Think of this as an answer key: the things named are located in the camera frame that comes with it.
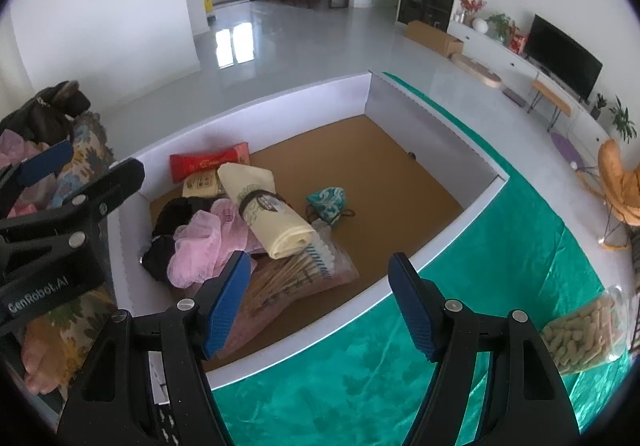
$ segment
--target wooden bench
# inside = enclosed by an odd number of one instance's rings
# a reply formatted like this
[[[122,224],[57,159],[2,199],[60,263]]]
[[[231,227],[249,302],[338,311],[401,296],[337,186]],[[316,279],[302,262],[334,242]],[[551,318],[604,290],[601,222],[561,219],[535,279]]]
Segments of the wooden bench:
[[[533,98],[533,102],[531,103],[531,106],[529,106],[527,113],[531,112],[531,110],[533,110],[538,105],[538,103],[543,97],[546,100],[552,102],[556,106],[556,109],[554,110],[554,113],[551,116],[551,121],[549,122],[549,126],[546,129],[547,131],[551,130],[554,127],[554,125],[556,124],[556,121],[558,120],[558,117],[560,117],[560,112],[564,113],[567,117],[571,116],[571,107],[567,103],[565,103],[560,97],[558,97],[556,92],[554,92],[548,86],[546,86],[545,83],[536,79],[534,82],[531,83],[531,86],[533,86],[533,88],[536,90],[536,96]]]

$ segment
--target green cloth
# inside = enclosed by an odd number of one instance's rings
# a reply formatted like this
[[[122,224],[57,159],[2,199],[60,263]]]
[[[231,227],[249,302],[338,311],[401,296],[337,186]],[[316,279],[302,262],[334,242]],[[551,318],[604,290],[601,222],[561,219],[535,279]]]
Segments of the green cloth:
[[[510,175],[478,219],[420,276],[479,313],[523,309],[538,328],[603,291],[575,238],[536,190],[444,108],[389,77],[454,122]],[[475,435],[487,367],[488,354],[479,355],[458,444]],[[628,368],[625,355],[564,378],[581,429]],[[214,396],[238,446],[401,445],[433,370],[389,296],[322,342]]]

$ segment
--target green plant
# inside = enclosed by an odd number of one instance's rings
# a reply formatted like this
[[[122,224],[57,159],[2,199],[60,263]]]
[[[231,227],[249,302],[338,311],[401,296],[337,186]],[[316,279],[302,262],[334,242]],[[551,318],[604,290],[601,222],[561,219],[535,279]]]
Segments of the green plant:
[[[491,14],[491,16],[488,17],[487,21],[494,24],[496,32],[502,37],[507,37],[507,35],[511,31],[511,18],[508,17],[504,12],[501,12],[499,14]]]
[[[615,126],[616,130],[622,135],[623,142],[629,144],[631,139],[638,137],[638,132],[636,128],[634,128],[636,123],[629,120],[629,109],[622,109],[622,103],[618,96],[616,96],[616,100],[618,105],[609,108],[609,111],[613,114],[613,126]]]
[[[604,95],[602,95],[601,93],[597,93],[596,95],[598,96],[598,100],[596,101],[596,108],[601,110],[605,106],[607,106],[607,99],[605,99]]]

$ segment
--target red snack wrapper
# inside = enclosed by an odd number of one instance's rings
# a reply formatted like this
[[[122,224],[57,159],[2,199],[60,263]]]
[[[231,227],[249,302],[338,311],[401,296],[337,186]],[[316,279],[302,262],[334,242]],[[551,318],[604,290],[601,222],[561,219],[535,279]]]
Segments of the red snack wrapper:
[[[249,145],[241,142],[219,153],[205,153],[197,155],[169,155],[169,166],[174,184],[182,182],[196,171],[206,171],[219,168],[222,164],[235,162],[249,164]]]

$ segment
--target television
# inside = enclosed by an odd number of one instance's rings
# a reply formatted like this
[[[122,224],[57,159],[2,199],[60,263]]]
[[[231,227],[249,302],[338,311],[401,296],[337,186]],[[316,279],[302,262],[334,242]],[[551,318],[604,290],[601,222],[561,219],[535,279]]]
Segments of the television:
[[[594,58],[564,32],[536,14],[524,52],[535,59],[542,71],[552,73],[586,100],[602,70]]]

